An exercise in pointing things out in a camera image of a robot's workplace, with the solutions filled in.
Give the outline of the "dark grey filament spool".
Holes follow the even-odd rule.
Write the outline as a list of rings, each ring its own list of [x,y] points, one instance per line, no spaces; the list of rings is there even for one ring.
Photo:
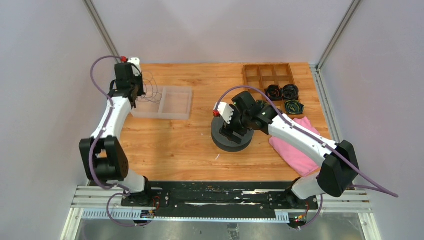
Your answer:
[[[241,139],[241,143],[236,143],[229,140],[227,137],[220,133],[225,121],[221,117],[214,117],[211,121],[211,138],[214,144],[223,151],[235,153],[246,149],[252,142],[254,131],[248,130],[244,136],[234,133],[234,135]]]

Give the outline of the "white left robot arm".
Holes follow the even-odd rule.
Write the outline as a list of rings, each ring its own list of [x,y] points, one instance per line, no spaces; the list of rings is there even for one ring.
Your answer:
[[[144,95],[143,71],[136,57],[115,64],[115,87],[105,92],[93,79],[91,82],[106,98],[102,119],[90,137],[81,139],[79,151],[84,171],[90,181],[104,190],[118,187],[125,194],[134,193],[140,206],[149,206],[153,193],[148,179],[129,168],[128,158],[120,144],[124,122],[136,108],[137,98]]]

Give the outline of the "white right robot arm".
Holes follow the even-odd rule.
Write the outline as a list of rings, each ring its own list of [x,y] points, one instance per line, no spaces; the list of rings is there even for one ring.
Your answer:
[[[250,92],[243,91],[232,98],[231,104],[220,98],[213,107],[213,115],[222,121],[220,134],[232,143],[240,145],[241,137],[248,132],[261,131],[288,143],[320,167],[317,173],[295,179],[284,191],[291,208],[301,207],[307,198],[316,195],[339,198],[358,176],[358,161],[350,142],[336,142],[308,130],[269,98],[258,101]]]

